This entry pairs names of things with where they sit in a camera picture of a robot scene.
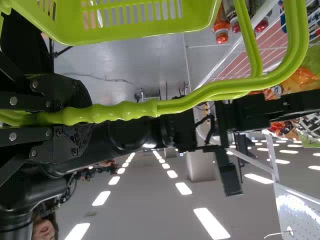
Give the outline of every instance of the wire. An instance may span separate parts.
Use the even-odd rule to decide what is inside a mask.
[[[195,106],[196,109],[200,110],[200,111],[208,111],[210,110],[215,104],[212,104],[212,106],[208,109],[201,109],[201,108],[198,108],[197,106]]]

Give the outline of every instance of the pegboard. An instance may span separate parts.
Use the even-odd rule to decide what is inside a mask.
[[[277,212],[284,240],[320,240],[320,199],[274,184]]]

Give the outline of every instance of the snack bag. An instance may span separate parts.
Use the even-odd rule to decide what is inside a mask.
[[[320,45],[310,47],[307,54],[292,76],[279,85],[249,94],[264,94],[267,101],[279,99],[282,95],[320,89]],[[319,121],[308,121],[312,118]],[[284,122],[273,122],[269,133],[277,137],[301,139],[305,147],[320,147],[320,113]]]

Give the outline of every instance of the red bottle cap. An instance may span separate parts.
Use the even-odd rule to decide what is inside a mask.
[[[258,23],[258,25],[254,28],[256,33],[262,33],[269,26],[268,20],[262,20]]]
[[[216,36],[217,44],[226,44],[229,40],[228,33],[220,33]]]
[[[241,32],[240,25],[239,25],[238,21],[236,21],[235,23],[232,23],[231,28],[232,28],[232,32],[235,34]]]
[[[219,23],[214,23],[213,30],[217,32],[220,29],[230,29],[230,23],[227,21],[221,21]]]

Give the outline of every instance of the screw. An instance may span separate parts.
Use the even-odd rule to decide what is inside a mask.
[[[37,154],[38,154],[38,152],[37,152],[37,150],[32,150],[32,152],[31,152],[31,156],[32,157],[35,157],[35,156],[37,156]]]
[[[10,104],[11,104],[12,106],[17,105],[17,102],[18,102],[18,98],[17,98],[17,97],[12,96],[12,97],[10,98]]]
[[[33,82],[32,82],[32,87],[33,87],[34,89],[36,89],[36,88],[38,87],[38,81],[33,81]]]
[[[10,141],[15,141],[17,139],[17,134],[15,132],[12,132],[9,136]]]
[[[51,130],[49,129],[48,131],[46,131],[46,132],[45,132],[45,135],[46,135],[47,137],[50,137],[50,135],[51,135]]]
[[[57,135],[58,137],[60,137],[60,136],[62,135],[61,130],[57,130],[57,131],[56,131],[56,135]]]

